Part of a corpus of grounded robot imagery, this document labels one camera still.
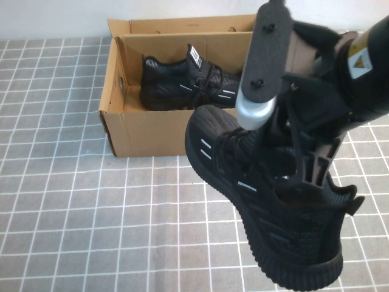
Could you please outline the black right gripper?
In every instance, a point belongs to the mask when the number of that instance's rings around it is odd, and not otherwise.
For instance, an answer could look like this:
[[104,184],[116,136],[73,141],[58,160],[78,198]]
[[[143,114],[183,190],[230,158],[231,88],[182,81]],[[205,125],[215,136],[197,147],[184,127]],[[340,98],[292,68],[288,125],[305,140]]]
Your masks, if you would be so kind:
[[[353,33],[313,24],[272,24],[270,145],[277,184],[322,186],[345,134],[335,127],[350,107],[341,92],[340,56]],[[301,135],[311,136],[302,142]]]

